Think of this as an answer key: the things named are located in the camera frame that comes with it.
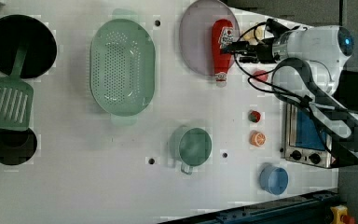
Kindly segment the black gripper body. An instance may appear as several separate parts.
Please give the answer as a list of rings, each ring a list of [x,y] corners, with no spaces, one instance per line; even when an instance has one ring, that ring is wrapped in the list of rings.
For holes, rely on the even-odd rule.
[[[275,63],[272,46],[268,44],[248,44],[246,47],[246,59],[250,63]]]

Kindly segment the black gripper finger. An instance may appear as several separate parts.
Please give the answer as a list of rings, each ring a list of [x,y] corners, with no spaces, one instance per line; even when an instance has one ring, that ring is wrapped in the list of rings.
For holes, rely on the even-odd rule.
[[[256,63],[256,57],[253,56],[240,56],[240,63]]]
[[[221,54],[234,54],[234,53],[242,53],[247,50],[248,42],[247,41],[239,41],[239,42],[232,42],[230,45],[222,48],[220,50]]]

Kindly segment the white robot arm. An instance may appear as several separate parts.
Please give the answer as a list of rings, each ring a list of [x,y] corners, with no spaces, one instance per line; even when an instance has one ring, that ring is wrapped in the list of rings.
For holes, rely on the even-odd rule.
[[[221,51],[275,63],[270,92],[302,111],[340,146],[333,157],[358,164],[358,112],[333,97],[353,52],[351,33],[337,25],[290,29],[268,21],[265,26],[272,37],[255,45],[239,39],[226,43]]]

